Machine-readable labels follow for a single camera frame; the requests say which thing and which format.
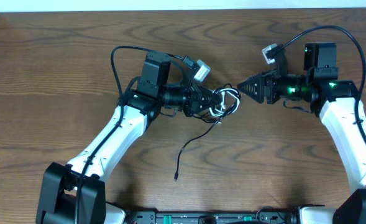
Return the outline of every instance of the white wall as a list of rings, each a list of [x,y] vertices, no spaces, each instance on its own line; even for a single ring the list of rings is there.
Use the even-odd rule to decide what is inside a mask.
[[[366,7],[366,0],[0,0],[0,12]]]

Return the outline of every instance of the brown object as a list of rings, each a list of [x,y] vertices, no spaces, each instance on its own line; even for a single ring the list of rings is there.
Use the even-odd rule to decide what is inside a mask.
[[[75,157],[109,121],[118,99],[109,61],[114,46],[201,59],[212,68],[204,85],[215,88],[268,70],[265,46],[320,24],[352,32],[366,57],[366,9],[1,14],[0,223],[34,222],[45,169]],[[291,73],[304,73],[304,44],[314,41],[336,42],[340,79],[359,85],[357,49],[334,30],[289,46]],[[143,52],[117,53],[123,89],[141,75],[144,58]],[[179,78],[173,68],[170,81]],[[366,110],[366,85],[363,102]],[[125,208],[236,211],[338,207],[349,196],[342,162],[319,118],[247,96],[236,114],[185,149],[174,182],[178,151],[208,128],[182,113],[160,116],[116,167],[107,201]]]

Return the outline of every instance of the white backdrop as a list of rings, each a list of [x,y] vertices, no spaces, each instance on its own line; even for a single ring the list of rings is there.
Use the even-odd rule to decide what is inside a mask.
[[[366,0],[0,0],[0,12],[366,7]]]

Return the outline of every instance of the wooden surface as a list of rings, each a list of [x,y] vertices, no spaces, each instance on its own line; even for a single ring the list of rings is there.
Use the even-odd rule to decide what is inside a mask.
[[[366,9],[174,12],[68,12],[0,15],[0,223],[32,223],[42,175],[65,164],[102,130],[116,107],[109,54],[139,45],[200,58],[204,85],[237,84],[268,70],[261,49],[317,25],[351,31],[366,57]],[[291,45],[290,72],[303,73],[304,44],[337,42],[340,79],[359,84],[361,64],[343,34],[324,30]],[[145,54],[121,50],[122,87],[141,74]],[[172,70],[170,81],[179,79]],[[366,87],[363,97],[366,111]],[[106,186],[125,208],[255,210],[322,203],[338,207],[347,177],[326,128],[314,115],[242,97],[238,112],[181,157],[209,127],[180,113],[159,117],[129,148]]]

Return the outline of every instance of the white cable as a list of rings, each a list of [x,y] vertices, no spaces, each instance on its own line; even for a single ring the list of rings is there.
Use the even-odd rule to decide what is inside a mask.
[[[224,89],[219,90],[219,93],[221,93],[221,95],[222,95],[222,101],[221,101],[221,103],[220,103],[221,110],[219,110],[219,109],[215,108],[215,110],[217,111],[217,113],[215,113],[215,112],[213,111],[213,109],[212,109],[212,108],[209,108],[209,111],[210,111],[210,113],[212,114],[212,116],[214,116],[214,117],[218,117],[218,116],[222,116],[222,115],[224,114],[223,110],[225,110],[225,109],[226,109],[226,106],[224,105],[224,97],[225,97],[225,93],[224,93],[224,92],[227,92],[228,94],[230,94],[232,97],[234,97],[234,98],[237,100],[237,106],[236,106],[236,108],[233,110],[233,112],[231,112],[231,113],[235,113],[235,111],[238,109],[238,106],[239,106],[240,100],[239,100],[239,98],[238,98],[238,97],[236,97],[235,95],[233,95],[233,94],[232,94],[231,92],[229,92],[229,91],[234,91],[234,92],[236,92],[237,94],[239,94],[239,92],[238,92],[237,90],[232,89],[232,88],[224,88]]]

